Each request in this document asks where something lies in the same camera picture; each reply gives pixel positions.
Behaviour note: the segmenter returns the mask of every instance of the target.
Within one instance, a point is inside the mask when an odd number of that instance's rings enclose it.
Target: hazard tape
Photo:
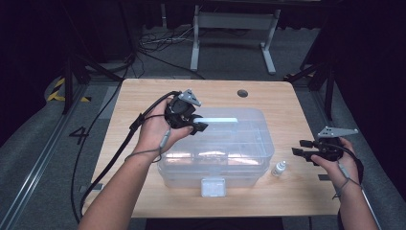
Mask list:
[[[65,78],[60,77],[60,79],[57,81],[54,89],[52,90],[50,96],[48,96],[47,101],[60,101],[60,102],[65,102],[65,97],[59,96],[57,92],[59,91],[60,87],[62,84],[65,83]],[[83,103],[89,103],[92,101],[92,97],[83,97],[80,99],[81,102]]]

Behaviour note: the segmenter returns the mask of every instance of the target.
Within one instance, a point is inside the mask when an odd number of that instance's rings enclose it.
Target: hand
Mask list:
[[[169,130],[169,125],[163,115],[165,114],[165,108],[167,107],[167,104],[170,103],[170,101],[170,98],[163,100],[146,115],[146,121],[141,126],[138,144],[133,152],[156,150],[159,148],[159,145],[161,144],[165,133]],[[155,115],[158,116],[148,119],[148,117]],[[171,128],[169,139],[164,147],[161,149],[161,153],[169,150],[176,141],[188,136],[192,131],[192,126],[185,126],[177,129]],[[160,152],[157,150],[146,152],[143,154],[151,157],[151,159],[153,160],[159,155],[159,153]]]
[[[344,148],[347,148],[350,151],[354,152],[352,143],[350,141],[342,137],[340,137],[340,140],[341,143],[344,145]],[[340,188],[344,185],[344,183],[346,183],[347,179],[338,168],[337,161],[331,162],[315,154],[311,156],[311,160],[313,160],[316,164],[320,165],[327,171],[329,178],[336,188]],[[352,157],[350,157],[348,153],[344,152],[343,157],[341,157],[339,161],[340,164],[342,164],[347,169],[347,172],[350,174],[350,178],[359,184],[357,166]]]

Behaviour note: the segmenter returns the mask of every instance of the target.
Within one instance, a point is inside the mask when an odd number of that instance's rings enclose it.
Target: transparent storage container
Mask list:
[[[199,107],[209,125],[178,141],[158,162],[165,184],[200,188],[204,181],[250,187],[269,169],[274,146],[262,112],[255,108]]]

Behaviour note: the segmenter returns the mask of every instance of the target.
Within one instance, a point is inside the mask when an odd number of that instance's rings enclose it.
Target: small white bottle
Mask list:
[[[286,161],[281,161],[272,170],[272,174],[275,176],[280,176],[285,169],[286,169]]]

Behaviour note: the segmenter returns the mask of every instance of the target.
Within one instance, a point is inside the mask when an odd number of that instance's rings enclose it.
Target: wooden tabletop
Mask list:
[[[286,171],[275,177],[270,170],[254,187],[228,188],[225,197],[202,197],[200,189],[173,189],[165,186],[156,165],[152,165],[147,181],[135,206],[134,218],[192,217],[281,217],[336,215],[339,201],[330,181],[320,181],[326,174],[320,167],[294,156],[291,148],[299,148],[299,140],[313,140],[305,115],[292,85],[282,81],[243,80],[125,80],[117,100],[101,149],[92,181],[111,160],[129,126],[151,104],[170,91],[192,89],[202,107],[254,107],[260,109],[275,146],[271,169],[279,161],[287,162]],[[237,91],[244,89],[248,97]],[[110,172],[101,183],[106,184],[124,162],[138,140],[134,135]],[[87,197],[83,212],[98,192]]]

